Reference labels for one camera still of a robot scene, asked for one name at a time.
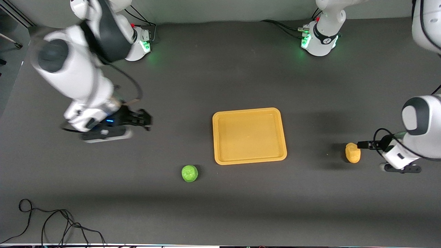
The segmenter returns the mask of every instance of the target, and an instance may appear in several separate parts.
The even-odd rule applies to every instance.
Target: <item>gray table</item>
[[[98,144],[58,128],[70,100],[28,56],[0,124],[0,237],[22,231],[17,204],[29,198],[69,209],[109,243],[440,247],[439,165],[385,173],[374,151],[351,165],[335,149],[379,127],[402,130],[403,103],[439,85],[440,59],[413,42],[410,19],[348,20],[342,32],[317,58],[269,23],[161,25],[152,54],[116,63],[141,82],[134,108],[154,116],[152,131]],[[288,157],[217,165],[212,115],[262,107],[281,111]],[[187,164],[200,167],[191,184],[180,175]],[[39,242],[46,217],[36,213],[12,241]],[[63,227],[51,220],[49,241]],[[69,242],[82,243],[79,232]]]

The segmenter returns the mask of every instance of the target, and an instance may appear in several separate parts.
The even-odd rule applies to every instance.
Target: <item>green ball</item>
[[[182,178],[187,183],[194,182],[198,177],[198,169],[194,165],[186,165],[182,168]]]

